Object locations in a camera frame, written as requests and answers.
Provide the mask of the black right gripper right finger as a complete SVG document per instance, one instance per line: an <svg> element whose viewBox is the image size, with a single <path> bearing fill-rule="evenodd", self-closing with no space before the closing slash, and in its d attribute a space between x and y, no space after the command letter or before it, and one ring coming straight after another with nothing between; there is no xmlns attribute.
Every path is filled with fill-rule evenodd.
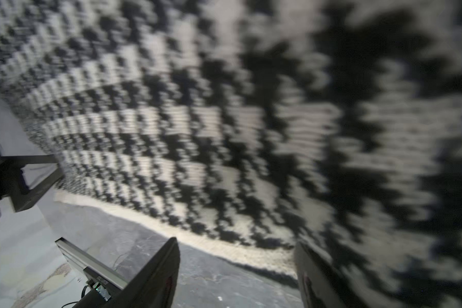
<svg viewBox="0 0 462 308"><path fill-rule="evenodd" d="M294 259L304 307L367 306L345 279L306 244L298 243L295 246Z"/></svg>

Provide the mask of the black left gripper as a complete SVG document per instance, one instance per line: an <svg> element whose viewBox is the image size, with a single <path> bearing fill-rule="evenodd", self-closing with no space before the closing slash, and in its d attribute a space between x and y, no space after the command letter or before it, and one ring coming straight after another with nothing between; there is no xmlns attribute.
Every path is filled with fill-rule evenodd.
<svg viewBox="0 0 462 308"><path fill-rule="evenodd" d="M31 188L23 176L23 168L30 164L54 164L56 169ZM7 195L16 213L31 209L63 177L64 173L54 155L9 156L2 158L0 154L0 200Z"/></svg>

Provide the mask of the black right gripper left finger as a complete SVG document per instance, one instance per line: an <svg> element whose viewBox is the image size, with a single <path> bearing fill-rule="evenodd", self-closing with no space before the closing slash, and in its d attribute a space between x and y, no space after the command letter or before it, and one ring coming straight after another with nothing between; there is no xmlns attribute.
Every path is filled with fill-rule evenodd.
<svg viewBox="0 0 462 308"><path fill-rule="evenodd" d="M180 268L177 238L171 237L130 282L116 282L117 273L85 267L88 293L75 307L171 307Z"/></svg>

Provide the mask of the black white knitted scarf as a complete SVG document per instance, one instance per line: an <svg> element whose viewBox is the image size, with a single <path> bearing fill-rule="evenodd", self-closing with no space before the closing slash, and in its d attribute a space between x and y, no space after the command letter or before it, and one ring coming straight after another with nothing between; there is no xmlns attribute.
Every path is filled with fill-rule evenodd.
<svg viewBox="0 0 462 308"><path fill-rule="evenodd" d="M462 307L462 1L0 1L0 95L58 201Z"/></svg>

